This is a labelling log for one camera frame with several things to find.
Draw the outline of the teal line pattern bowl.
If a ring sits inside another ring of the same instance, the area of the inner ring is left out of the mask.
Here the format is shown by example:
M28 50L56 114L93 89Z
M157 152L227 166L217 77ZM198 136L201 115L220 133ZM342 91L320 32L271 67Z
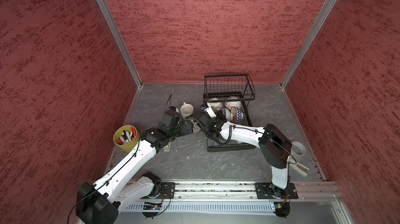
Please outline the teal line pattern bowl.
M222 114L224 115L224 117L227 119L228 122L231 122L233 120L233 115L231 113L231 111L227 108L222 108L221 109Z

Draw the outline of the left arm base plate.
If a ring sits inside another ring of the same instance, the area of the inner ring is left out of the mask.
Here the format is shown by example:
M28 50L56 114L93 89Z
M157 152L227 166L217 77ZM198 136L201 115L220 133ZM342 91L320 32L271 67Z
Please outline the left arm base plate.
M175 195L175 182L160 182L156 186L156 199L162 199L163 195L167 199L173 199Z

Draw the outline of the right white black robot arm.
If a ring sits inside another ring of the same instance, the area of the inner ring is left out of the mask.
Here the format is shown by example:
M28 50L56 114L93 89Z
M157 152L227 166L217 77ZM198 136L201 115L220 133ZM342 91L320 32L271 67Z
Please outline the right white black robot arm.
M276 199L288 194L289 163L292 142L275 126L249 127L228 122L224 116L214 118L208 115L191 118L204 134L219 145L233 141L259 148L267 163L271 166L272 178L269 192Z

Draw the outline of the orange pattern bowl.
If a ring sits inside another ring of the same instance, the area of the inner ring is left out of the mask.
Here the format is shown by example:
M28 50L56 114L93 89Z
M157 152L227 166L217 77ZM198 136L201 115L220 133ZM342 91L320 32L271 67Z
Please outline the orange pattern bowl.
M232 107L232 122L234 124L241 124L244 120L244 114L240 108Z

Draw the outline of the pink striped bowl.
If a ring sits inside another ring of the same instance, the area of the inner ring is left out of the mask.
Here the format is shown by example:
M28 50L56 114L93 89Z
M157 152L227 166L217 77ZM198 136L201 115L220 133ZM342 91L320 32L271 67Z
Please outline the pink striped bowl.
M209 107L215 110L222 110L222 108L224 107L223 103L220 102L218 98L210 99L207 104Z

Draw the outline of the blue triangle pattern bowl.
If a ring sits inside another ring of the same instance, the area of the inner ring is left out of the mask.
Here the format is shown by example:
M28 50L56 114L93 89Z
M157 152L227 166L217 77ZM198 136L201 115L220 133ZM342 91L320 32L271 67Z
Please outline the blue triangle pattern bowl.
M240 98L238 96L230 96L227 98L227 101L225 102L225 108L231 110L232 108L238 108L240 109L242 107L242 103L239 100Z

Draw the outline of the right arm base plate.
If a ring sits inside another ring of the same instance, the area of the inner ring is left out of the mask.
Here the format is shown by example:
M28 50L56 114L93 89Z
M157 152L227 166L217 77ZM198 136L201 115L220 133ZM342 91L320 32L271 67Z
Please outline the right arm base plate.
M259 200L297 200L299 198L293 183L289 183L286 189L281 189L271 182L257 182L255 192Z

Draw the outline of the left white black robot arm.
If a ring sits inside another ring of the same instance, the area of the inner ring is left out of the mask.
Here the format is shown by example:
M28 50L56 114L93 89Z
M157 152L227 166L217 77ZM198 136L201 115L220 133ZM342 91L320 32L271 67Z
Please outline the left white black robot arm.
M141 134L134 149L110 172L94 184L84 183L78 190L71 212L85 224L112 224L119 211L141 198L163 198L161 179L145 173L131 185L131 178L160 150L177 137L193 134L195 123L185 120L175 128L159 125Z

